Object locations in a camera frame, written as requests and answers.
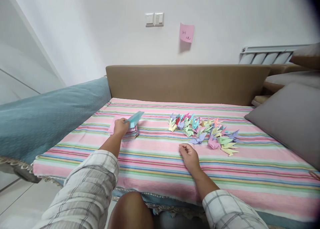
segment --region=pink sticky note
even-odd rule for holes
[[[192,42],[194,25],[183,25],[180,23],[180,39],[185,42]]]

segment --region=white radiator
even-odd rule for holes
[[[239,64],[284,64],[289,63],[292,52],[309,45],[243,47]]]

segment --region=wall switch panel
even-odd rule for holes
[[[154,13],[146,13],[146,27],[153,27],[153,16]]]
[[[154,25],[155,26],[163,26],[163,19],[164,19],[163,14],[164,14],[163,12],[154,14],[154,18],[155,18]]]

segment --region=white tile floor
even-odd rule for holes
[[[0,192],[0,229],[32,228],[59,190],[60,187],[43,180],[38,184],[19,180],[6,188]],[[115,204],[110,204],[108,221]]]

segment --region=hand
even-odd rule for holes
[[[130,122],[123,123],[126,119],[121,118],[114,121],[113,134],[121,136],[121,138],[127,133]]]
[[[187,143],[179,144],[179,151],[182,155],[184,164],[186,168],[190,172],[190,174],[194,177],[198,172],[202,172],[199,163],[198,153],[192,146]]]

